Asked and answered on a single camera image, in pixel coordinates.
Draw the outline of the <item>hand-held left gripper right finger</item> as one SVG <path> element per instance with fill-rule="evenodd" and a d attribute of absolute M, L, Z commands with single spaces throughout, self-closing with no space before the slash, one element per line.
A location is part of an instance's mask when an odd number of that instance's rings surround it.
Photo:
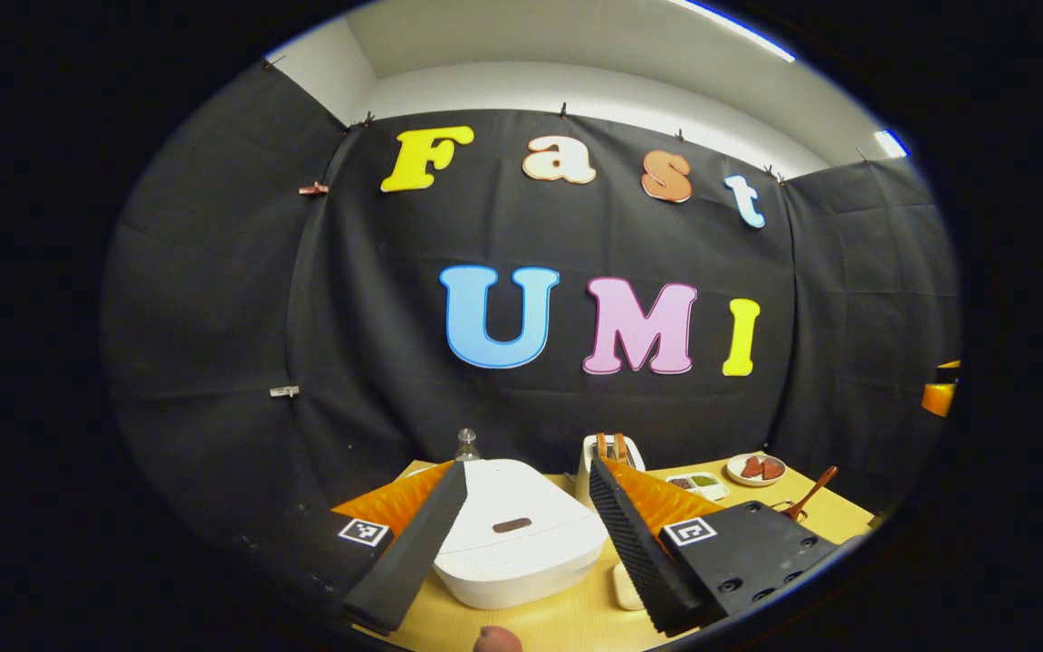
<path fill-rule="evenodd" d="M 612 459 L 590 499 L 655 630 L 686 634 L 753 610 L 811 577 L 839 545 L 761 501 L 715 506 Z"/>

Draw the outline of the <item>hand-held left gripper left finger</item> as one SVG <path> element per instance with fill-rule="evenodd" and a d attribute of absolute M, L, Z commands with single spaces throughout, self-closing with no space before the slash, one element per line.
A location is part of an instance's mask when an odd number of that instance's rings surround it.
<path fill-rule="evenodd" d="M 435 464 L 331 508 L 298 504 L 245 536 L 245 557 L 315 622 L 393 634 L 466 503 L 467 466 Z"/>

